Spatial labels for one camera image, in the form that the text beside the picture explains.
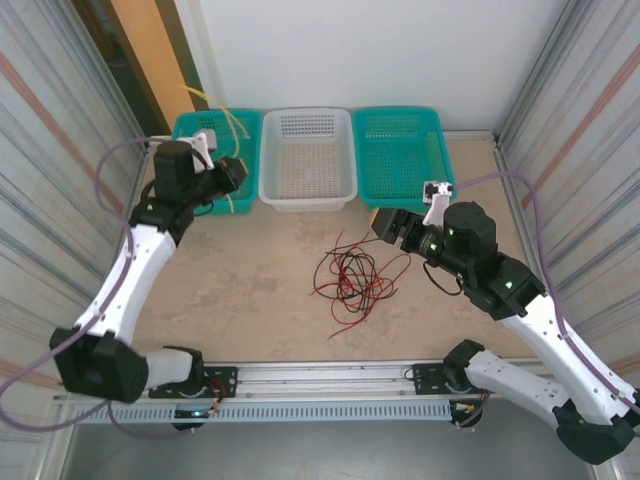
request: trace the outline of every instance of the corrugated metal wall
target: corrugated metal wall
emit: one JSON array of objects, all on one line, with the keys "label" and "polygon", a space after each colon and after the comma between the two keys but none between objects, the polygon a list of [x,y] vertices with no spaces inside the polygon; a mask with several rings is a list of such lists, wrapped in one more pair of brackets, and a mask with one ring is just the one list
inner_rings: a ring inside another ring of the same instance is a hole
[{"label": "corrugated metal wall", "polygon": [[574,4],[500,141],[535,183],[567,319],[640,385],[640,2]]},{"label": "corrugated metal wall", "polygon": [[[48,350],[108,272],[121,229],[96,205],[95,165],[140,129],[69,1],[0,2],[0,381]],[[123,210],[141,167],[130,148],[104,172]],[[50,363],[2,399],[42,422],[58,388]],[[0,478],[29,475],[43,436],[0,423]]]}]

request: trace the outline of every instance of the wire bundle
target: wire bundle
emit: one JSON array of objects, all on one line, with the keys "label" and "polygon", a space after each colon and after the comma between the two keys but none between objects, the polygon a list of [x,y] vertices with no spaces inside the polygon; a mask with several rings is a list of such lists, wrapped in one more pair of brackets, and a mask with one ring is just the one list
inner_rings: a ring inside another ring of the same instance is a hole
[{"label": "wire bundle", "polygon": [[[345,325],[344,328],[333,333],[329,339],[364,322],[380,300],[385,300],[395,295],[398,291],[395,282],[411,265],[411,257],[403,253],[389,260],[378,270],[375,259],[364,251],[362,245],[379,239],[367,240],[368,236],[369,234],[367,233],[359,242],[338,246],[342,237],[342,232],[340,232],[334,248],[325,252],[326,255],[320,261],[313,274],[313,292],[311,294],[317,293],[324,298],[331,299],[331,315],[333,319],[340,325]],[[329,272],[337,278],[333,282],[318,285],[318,272],[330,257]],[[407,264],[400,273],[393,278],[383,276],[382,273],[400,258],[407,259]],[[334,290],[335,293],[333,295],[325,293],[330,290]],[[336,305],[338,304],[342,304],[349,313],[359,314],[358,318],[355,320],[340,319],[336,314]]]}]

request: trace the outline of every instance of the yellow cable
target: yellow cable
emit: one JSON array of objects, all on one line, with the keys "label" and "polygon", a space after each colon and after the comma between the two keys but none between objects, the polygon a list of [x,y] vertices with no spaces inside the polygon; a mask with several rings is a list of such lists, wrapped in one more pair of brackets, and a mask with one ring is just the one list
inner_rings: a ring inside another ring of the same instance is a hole
[{"label": "yellow cable", "polygon": [[236,127],[233,125],[233,122],[236,122],[238,124],[238,126],[240,127],[240,130],[242,130],[242,133],[244,134],[244,138],[249,138],[249,133],[247,132],[247,129],[244,128],[244,125],[240,123],[240,120],[238,120],[229,110],[227,110],[220,102],[218,102],[212,96],[207,95],[206,93],[201,92],[200,90],[197,90],[195,88],[188,87],[186,85],[180,85],[180,87],[193,93],[194,95],[197,95],[198,97],[202,98],[203,100],[206,100],[207,102],[211,102],[214,105],[217,105],[218,108],[222,110],[222,113],[224,113],[224,116],[227,119],[227,123],[229,124],[229,128],[231,128],[231,133],[233,134],[233,140],[234,142],[236,142],[236,151],[234,152],[233,157],[238,158],[238,155],[240,154],[240,139],[238,138],[238,132],[236,131]]},{"label": "yellow cable", "polygon": [[227,200],[229,200],[229,209],[231,210],[231,214],[235,214],[236,213],[236,209],[233,208],[233,200],[231,200],[231,195],[229,195],[228,193],[225,195],[225,197],[227,197]]}]

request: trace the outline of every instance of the teal plastic basket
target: teal plastic basket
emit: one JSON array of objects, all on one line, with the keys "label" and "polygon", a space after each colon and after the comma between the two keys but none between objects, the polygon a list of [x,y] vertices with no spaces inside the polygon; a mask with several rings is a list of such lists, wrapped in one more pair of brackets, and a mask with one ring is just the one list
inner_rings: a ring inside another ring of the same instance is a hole
[{"label": "teal plastic basket", "polygon": [[425,212],[425,181],[455,183],[440,118],[434,110],[367,108],[356,111],[352,119],[358,193],[369,209]]},{"label": "teal plastic basket", "polygon": [[[249,174],[240,188],[231,194],[234,212],[236,214],[248,213],[251,210],[251,204],[258,195],[258,165],[260,163],[258,159],[260,158],[262,114],[255,110],[230,110],[230,112],[242,123],[249,134],[249,138],[245,138],[242,130],[236,125],[236,131],[240,139],[239,157],[246,164]],[[209,128],[216,132],[218,149],[212,155],[214,160],[233,155],[236,148],[233,134],[224,113],[220,110],[207,110],[180,115],[173,129],[173,138],[191,136],[202,128]],[[198,207],[195,209],[195,214],[228,215],[231,213],[231,206],[226,198],[220,198],[214,202],[213,209],[211,211],[208,210],[208,206]]]}]

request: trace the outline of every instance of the plastic basket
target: plastic basket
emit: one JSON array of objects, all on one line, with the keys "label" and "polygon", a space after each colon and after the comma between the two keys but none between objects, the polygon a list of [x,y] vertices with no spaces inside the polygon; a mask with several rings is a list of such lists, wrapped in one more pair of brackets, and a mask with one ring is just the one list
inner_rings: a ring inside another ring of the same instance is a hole
[{"label": "plastic basket", "polygon": [[358,191],[351,116],[334,108],[264,117],[260,199],[278,212],[340,210]]},{"label": "plastic basket", "polygon": [[425,212],[425,181],[455,183],[438,114],[430,108],[385,107],[353,114],[359,194],[369,209]]},{"label": "plastic basket", "polygon": [[[240,153],[238,156],[244,161],[249,174],[240,188],[231,194],[234,213],[248,213],[251,210],[251,204],[258,195],[258,158],[260,155],[262,114],[254,110],[230,110],[230,112],[242,123],[249,134],[249,138],[245,138],[242,130],[236,125],[236,131],[240,139]],[[224,113],[220,110],[207,110],[180,115],[173,129],[173,138],[191,136],[201,128],[210,128],[216,132],[218,149],[212,154],[214,160],[233,155],[236,148],[233,134]],[[231,213],[231,205],[226,198],[220,198],[214,202],[212,210],[209,211],[208,206],[198,207],[195,213],[196,215],[203,213],[227,215]]]}]

